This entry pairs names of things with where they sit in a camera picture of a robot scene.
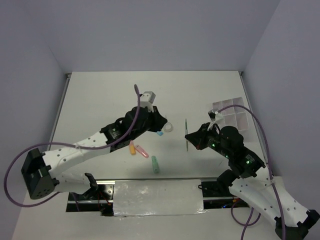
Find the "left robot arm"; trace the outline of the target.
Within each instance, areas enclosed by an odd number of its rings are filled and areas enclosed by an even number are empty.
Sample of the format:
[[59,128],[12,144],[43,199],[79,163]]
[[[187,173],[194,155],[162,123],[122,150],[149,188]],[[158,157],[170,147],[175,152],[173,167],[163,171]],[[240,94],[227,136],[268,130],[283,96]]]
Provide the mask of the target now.
[[159,132],[167,122],[156,106],[152,111],[146,107],[134,107],[124,117],[72,147],[45,152],[38,148],[30,150],[21,168],[30,198],[42,199],[56,191],[57,186],[67,183],[67,178],[63,176],[66,170],[89,159],[125,148],[145,132]]

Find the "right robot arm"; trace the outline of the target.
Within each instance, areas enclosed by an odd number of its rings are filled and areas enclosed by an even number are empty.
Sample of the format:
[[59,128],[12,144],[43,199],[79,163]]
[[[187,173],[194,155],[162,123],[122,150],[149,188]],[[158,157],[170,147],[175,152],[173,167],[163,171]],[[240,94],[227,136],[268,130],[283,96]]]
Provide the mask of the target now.
[[210,148],[227,158],[229,169],[217,178],[217,190],[245,201],[274,227],[282,240],[302,240],[320,219],[314,209],[307,209],[269,176],[261,158],[244,145],[244,138],[233,126],[219,128],[209,123],[185,135],[197,150]]

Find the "green pen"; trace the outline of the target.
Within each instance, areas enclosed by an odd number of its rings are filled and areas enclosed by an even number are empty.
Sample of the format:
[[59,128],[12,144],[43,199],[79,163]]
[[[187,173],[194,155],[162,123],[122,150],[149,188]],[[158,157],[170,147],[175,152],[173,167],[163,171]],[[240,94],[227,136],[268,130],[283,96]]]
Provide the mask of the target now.
[[[185,136],[188,134],[188,122],[187,119],[185,119],[184,121],[184,125],[185,125]],[[188,140],[185,138],[185,142],[186,142],[186,151],[189,151],[189,143]]]

